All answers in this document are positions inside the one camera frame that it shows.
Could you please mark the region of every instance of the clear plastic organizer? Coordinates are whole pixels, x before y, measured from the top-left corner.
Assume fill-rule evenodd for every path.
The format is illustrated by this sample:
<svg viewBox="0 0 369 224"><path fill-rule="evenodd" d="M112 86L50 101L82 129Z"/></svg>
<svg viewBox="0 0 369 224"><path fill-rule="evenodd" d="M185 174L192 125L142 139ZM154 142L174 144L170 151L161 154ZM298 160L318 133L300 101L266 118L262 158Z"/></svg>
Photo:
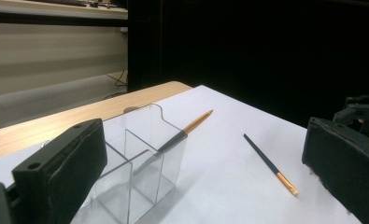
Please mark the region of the clear plastic organizer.
<svg viewBox="0 0 369 224"><path fill-rule="evenodd" d="M181 130L159 105L105 120L107 166L72 224L136 223L176 185L187 138L157 153Z"/></svg>

